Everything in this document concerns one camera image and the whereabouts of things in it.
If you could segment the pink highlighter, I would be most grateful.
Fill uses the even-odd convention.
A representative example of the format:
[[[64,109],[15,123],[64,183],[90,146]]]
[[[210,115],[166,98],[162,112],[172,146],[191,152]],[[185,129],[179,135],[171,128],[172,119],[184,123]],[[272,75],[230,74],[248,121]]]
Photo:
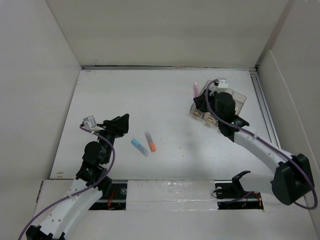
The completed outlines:
[[[200,94],[199,87],[198,87],[198,84],[195,82],[193,84],[193,97],[196,98],[199,96],[199,94]]]

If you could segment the orange highlighter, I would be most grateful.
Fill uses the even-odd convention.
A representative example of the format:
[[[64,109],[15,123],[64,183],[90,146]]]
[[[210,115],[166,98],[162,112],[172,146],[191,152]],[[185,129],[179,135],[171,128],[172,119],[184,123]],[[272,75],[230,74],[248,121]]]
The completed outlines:
[[[152,139],[152,136],[151,136],[150,132],[149,131],[145,131],[144,135],[145,135],[145,138],[147,140],[147,143],[148,143],[148,146],[150,148],[150,151],[152,153],[154,153],[156,151],[156,146],[155,146],[155,143],[154,143],[154,141]]]

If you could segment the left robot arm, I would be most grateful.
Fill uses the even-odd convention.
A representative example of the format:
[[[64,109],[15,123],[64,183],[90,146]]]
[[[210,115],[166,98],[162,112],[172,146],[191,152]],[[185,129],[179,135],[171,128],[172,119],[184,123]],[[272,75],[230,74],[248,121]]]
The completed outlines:
[[[65,196],[37,213],[24,227],[28,240],[65,240],[86,211],[112,191],[109,177],[116,158],[114,143],[129,131],[128,113],[97,123],[94,116],[83,119],[80,129],[96,136],[82,156],[82,164]]]

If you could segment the blue highlighter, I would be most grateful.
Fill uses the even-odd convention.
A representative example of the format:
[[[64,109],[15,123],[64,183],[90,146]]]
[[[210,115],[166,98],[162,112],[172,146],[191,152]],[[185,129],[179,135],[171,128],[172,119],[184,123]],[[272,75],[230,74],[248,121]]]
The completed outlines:
[[[149,155],[148,150],[135,138],[131,140],[131,144],[145,157]]]

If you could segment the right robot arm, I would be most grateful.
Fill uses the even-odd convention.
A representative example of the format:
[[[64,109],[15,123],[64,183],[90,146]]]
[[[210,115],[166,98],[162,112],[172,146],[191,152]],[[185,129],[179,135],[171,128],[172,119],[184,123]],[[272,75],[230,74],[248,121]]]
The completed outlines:
[[[235,175],[227,188],[216,189],[218,199],[230,199],[230,204],[247,198],[254,192],[272,194],[284,205],[298,204],[308,193],[313,195],[313,206],[319,199],[309,159],[302,153],[291,154],[276,147],[255,133],[249,122],[236,114],[236,102],[227,92],[204,91],[193,98],[195,108],[210,113],[221,134],[231,142],[245,148],[272,173],[272,177],[250,176],[250,170]]]

